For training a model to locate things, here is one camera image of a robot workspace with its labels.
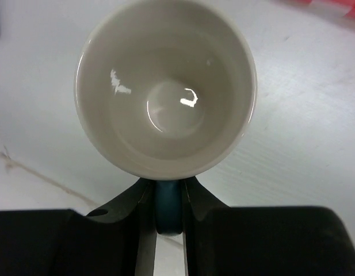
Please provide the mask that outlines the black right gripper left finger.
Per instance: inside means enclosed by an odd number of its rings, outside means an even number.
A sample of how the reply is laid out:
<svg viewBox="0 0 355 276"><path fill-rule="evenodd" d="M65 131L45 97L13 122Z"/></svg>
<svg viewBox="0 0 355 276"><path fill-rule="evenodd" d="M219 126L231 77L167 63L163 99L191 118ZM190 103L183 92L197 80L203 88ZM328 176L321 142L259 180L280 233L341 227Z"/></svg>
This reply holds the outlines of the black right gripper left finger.
<svg viewBox="0 0 355 276"><path fill-rule="evenodd" d="M103 206L0 211L0 275L153 275L154 184L138 180Z"/></svg>

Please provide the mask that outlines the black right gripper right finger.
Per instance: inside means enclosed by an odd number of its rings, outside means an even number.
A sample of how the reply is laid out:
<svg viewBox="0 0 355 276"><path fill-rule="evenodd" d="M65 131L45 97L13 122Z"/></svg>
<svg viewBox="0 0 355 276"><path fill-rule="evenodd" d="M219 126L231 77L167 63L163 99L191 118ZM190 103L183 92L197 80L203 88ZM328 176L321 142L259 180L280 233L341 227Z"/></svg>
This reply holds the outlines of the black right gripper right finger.
<svg viewBox="0 0 355 276"><path fill-rule="evenodd" d="M195 177L182 186L187 275L355 275L355 248L321 206L230 207Z"/></svg>

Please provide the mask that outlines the blue white ceramic mug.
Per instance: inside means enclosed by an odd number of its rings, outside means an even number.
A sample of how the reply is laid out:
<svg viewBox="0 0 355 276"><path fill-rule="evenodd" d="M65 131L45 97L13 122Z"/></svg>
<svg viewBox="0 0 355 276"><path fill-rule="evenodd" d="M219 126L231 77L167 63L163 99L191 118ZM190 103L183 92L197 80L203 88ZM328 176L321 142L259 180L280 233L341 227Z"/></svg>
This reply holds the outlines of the blue white ceramic mug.
<svg viewBox="0 0 355 276"><path fill-rule="evenodd" d="M182 231L177 182L221 162L257 97L251 50L201 1L131 1L90 33L74 98L87 137L111 164L156 181L159 233Z"/></svg>

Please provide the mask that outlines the red white checkered cloth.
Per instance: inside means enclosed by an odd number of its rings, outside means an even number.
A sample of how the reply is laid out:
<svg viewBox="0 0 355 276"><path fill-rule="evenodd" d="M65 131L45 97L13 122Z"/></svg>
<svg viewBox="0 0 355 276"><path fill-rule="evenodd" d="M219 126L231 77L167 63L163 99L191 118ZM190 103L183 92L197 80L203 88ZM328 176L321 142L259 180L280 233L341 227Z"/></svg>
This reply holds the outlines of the red white checkered cloth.
<svg viewBox="0 0 355 276"><path fill-rule="evenodd" d="M320 8L340 17L355 19L355 0L304 1L309 7Z"/></svg>

